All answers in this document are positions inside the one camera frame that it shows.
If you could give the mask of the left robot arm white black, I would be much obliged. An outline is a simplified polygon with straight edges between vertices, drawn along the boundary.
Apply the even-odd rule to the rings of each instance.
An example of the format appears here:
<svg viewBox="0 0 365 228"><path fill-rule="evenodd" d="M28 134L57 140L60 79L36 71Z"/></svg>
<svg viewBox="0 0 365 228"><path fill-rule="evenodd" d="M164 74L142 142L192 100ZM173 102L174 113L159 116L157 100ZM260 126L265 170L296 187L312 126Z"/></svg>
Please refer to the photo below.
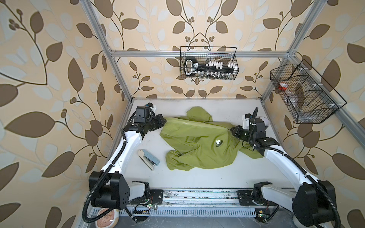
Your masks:
<svg viewBox="0 0 365 228"><path fill-rule="evenodd" d="M145 135L166 124L162 114L155 114L152 103L138 106L127 124L121 129L121 139L110 159L98 172L89 177L89 194L86 197L82 219L85 223L96 222L113 210L125 211L130 218L138 219L127 208L128 203L138 200L142 204L151 201L146 181L127 183L124 172L131 155L136 152Z"/></svg>

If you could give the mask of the green jacket with patterned lining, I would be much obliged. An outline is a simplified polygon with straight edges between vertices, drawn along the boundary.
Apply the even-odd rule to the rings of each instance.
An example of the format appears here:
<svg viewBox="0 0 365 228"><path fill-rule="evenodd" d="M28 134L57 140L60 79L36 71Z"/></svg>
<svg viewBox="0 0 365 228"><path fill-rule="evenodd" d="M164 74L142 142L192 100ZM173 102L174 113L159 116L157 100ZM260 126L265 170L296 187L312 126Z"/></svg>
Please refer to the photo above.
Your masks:
<svg viewBox="0 0 365 228"><path fill-rule="evenodd" d="M247 142L233 136L228 122L215 122L202 107L185 116L168 118L160 136L172 147L165 160L169 170L216 169L231 165L238 152L252 159L263 156Z"/></svg>

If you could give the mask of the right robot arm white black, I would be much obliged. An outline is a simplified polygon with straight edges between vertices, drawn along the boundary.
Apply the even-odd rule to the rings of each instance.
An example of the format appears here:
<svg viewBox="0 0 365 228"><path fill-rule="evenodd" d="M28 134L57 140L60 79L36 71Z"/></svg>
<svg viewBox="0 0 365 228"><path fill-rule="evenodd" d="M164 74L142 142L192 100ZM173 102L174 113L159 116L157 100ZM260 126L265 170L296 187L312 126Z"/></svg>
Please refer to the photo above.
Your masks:
<svg viewBox="0 0 365 228"><path fill-rule="evenodd" d="M254 151L273 163L294 187L290 191L269 181L258 182L252 190L255 204L273 202L292 212L304 227L322 228L327 222L334 222L335 228L341 227L334 186L311 175L284 151L279 142L268 137L262 119L248 114L243 125L230 131L234 137L248 143Z"/></svg>

